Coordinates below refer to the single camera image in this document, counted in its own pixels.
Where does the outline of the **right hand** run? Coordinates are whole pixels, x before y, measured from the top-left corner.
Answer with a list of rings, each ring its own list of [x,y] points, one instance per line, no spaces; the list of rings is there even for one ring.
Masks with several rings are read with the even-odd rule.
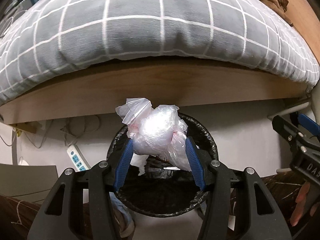
[[[310,183],[305,182],[303,186],[301,187],[299,194],[296,198],[296,207],[291,215],[290,218],[290,224],[292,226],[296,226],[299,222],[299,220],[302,218],[304,213],[304,207],[306,204],[306,198],[308,196],[308,192],[310,190]]]

